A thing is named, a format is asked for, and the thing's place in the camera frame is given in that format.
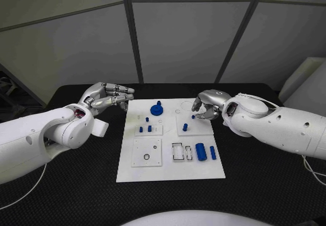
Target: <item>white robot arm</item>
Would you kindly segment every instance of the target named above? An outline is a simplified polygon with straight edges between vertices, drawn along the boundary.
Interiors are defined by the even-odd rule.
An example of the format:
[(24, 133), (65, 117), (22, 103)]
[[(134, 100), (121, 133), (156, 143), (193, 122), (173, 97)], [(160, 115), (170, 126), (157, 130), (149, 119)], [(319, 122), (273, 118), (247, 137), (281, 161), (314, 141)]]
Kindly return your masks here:
[(278, 149), (326, 160), (326, 117), (287, 107), (268, 108), (260, 97), (238, 94), (231, 97), (218, 90), (199, 93), (192, 111), (205, 105), (200, 119), (215, 119), (242, 137), (254, 136)]
[(27, 174), (63, 151), (81, 147), (91, 134), (102, 137), (108, 123), (94, 116), (111, 105), (127, 111), (133, 93), (134, 89), (99, 82), (87, 89), (78, 104), (1, 123), (0, 184)]

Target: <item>robotic hand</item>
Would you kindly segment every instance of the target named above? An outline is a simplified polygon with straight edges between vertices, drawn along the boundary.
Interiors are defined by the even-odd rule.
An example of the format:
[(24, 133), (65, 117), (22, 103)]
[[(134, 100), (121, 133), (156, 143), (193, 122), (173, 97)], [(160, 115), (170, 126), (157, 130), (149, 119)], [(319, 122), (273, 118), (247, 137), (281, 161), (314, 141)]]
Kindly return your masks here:
[(0, 184), (33, 171), (63, 151), (81, 147), (91, 134), (102, 137), (108, 123), (94, 116), (111, 105), (127, 111), (133, 93), (134, 89), (98, 82), (78, 104), (1, 123)]
[(326, 117), (287, 107), (268, 108), (260, 97), (238, 94), (231, 97), (218, 90), (205, 90), (193, 102), (192, 111), (202, 104), (200, 119), (222, 115), (224, 125), (242, 137), (254, 136), (278, 149), (326, 160)]

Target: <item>white board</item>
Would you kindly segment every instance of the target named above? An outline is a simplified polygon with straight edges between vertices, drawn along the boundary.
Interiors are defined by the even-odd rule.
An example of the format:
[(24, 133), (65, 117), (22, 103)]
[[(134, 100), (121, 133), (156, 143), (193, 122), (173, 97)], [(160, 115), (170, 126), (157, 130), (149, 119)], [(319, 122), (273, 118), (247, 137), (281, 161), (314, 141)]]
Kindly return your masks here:
[[(150, 108), (157, 101), (162, 102), (163, 114), (151, 115)], [(218, 147), (213, 138), (211, 121), (192, 119), (193, 112), (190, 111), (195, 99), (153, 99), (153, 100), (133, 100), (128, 102), (128, 113), (125, 118), (124, 138), (120, 153), (117, 182), (136, 181), (160, 181), (160, 180), (187, 180), (187, 179), (215, 179), (225, 178), (222, 163), (218, 153)], [(189, 135), (177, 135), (177, 118), (179, 123), (187, 124)], [(163, 135), (138, 135), (140, 126), (143, 132), (147, 131), (147, 126), (162, 125)], [(154, 153), (153, 140), (160, 140), (162, 161), (149, 163), (144, 155)], [(136, 153), (136, 140), (143, 140), (141, 152)], [(192, 149), (192, 161), (173, 161), (173, 143), (182, 143), (185, 156), (186, 146)], [(203, 143), (208, 160), (199, 161), (195, 145)], [(213, 146), (216, 160), (212, 159), (209, 147)]]

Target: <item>black table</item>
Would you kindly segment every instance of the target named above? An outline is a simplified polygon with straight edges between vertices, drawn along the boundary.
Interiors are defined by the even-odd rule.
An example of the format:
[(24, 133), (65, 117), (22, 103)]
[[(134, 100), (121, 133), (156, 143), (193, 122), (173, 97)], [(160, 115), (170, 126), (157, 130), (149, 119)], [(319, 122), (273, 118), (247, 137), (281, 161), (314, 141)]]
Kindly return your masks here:
[[(281, 104), (264, 84), (128, 84), (136, 99), (190, 98), (206, 89), (239, 92)], [(76, 103), (89, 85), (58, 89), (48, 110)], [(98, 116), (110, 123), (104, 138), (91, 135), (84, 146), (49, 163), (29, 196), (0, 210), (0, 225), (120, 225), (170, 210), (215, 210), (290, 226), (326, 213), (326, 187), (303, 168), (299, 155), (235, 135), (212, 121), (226, 179), (115, 183), (125, 113), (117, 106)], [(322, 160), (310, 159), (316, 170)], [(0, 185), (0, 206), (35, 185), (43, 167)]]

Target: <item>oval hole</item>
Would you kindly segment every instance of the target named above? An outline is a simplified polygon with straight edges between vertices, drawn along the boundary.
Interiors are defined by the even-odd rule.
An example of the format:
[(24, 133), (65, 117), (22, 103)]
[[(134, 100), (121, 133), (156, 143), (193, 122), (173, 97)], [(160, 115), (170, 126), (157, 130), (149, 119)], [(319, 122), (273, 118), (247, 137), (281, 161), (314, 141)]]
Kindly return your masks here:
[(27, 141), (27, 143), (32, 145), (32, 143), (33, 143), (32, 137), (26, 137), (26, 141)]

